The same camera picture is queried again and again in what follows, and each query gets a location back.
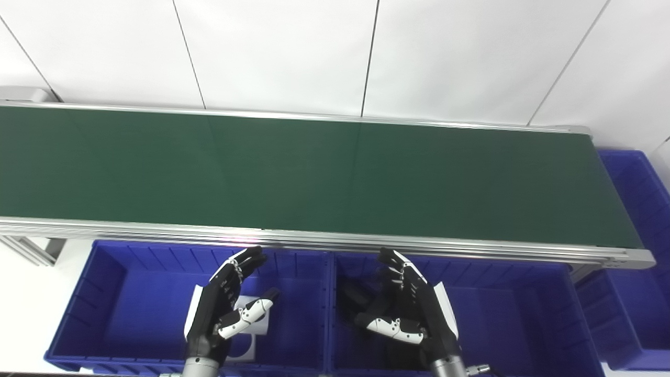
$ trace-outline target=robotic hand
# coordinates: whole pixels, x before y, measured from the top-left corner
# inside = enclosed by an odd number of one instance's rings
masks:
[[[184,327],[188,351],[182,377],[217,377],[228,356],[230,339],[261,320],[272,307],[279,296],[276,288],[234,310],[242,282],[266,259],[260,246],[244,249],[227,259],[209,284],[196,286]]]
[[[383,275],[397,289],[396,306],[400,318],[359,313],[354,320],[358,326],[418,345],[435,377],[497,374],[488,365],[465,368],[456,320],[442,283],[430,286],[414,263],[395,250],[382,248],[377,260],[387,266]]]

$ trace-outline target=metal side rail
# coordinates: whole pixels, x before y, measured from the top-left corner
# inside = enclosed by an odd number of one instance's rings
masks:
[[[381,246],[389,246],[407,254],[567,263],[584,276],[597,268],[643,269],[655,265],[650,251],[642,249],[201,225],[0,217],[0,234],[343,252],[377,252]]]

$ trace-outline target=robot finger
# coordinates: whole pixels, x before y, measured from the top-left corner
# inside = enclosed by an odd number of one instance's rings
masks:
[[[239,262],[238,266],[242,270],[242,279],[246,279],[251,275],[258,267],[262,266],[267,260],[267,255],[257,254],[247,258],[243,262]]]
[[[419,323],[408,319],[392,319],[359,313],[354,322],[359,327],[410,344],[420,344],[425,336]]]
[[[258,299],[221,317],[217,328],[219,336],[223,339],[230,339],[252,323],[261,320],[274,305],[278,296],[279,290],[271,288]]]

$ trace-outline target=blue storage crate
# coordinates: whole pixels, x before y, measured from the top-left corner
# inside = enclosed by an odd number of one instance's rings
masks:
[[[429,376],[388,370],[385,345],[336,308],[338,278],[375,284],[374,254],[335,254],[330,371],[339,376]],[[602,368],[567,267],[561,264],[410,257],[429,283],[444,282],[466,365],[490,364],[506,376],[599,377]]]
[[[578,296],[610,368],[670,370],[670,197],[642,152],[600,157],[657,265],[599,271],[578,284]]]
[[[65,370],[155,376],[184,366],[184,321],[196,284],[241,248],[96,241],[45,360]],[[235,376],[317,376],[330,302],[326,252],[265,250],[268,261],[242,294],[276,286],[267,335],[257,336],[254,364],[226,364]],[[232,353],[249,338],[233,339]]]

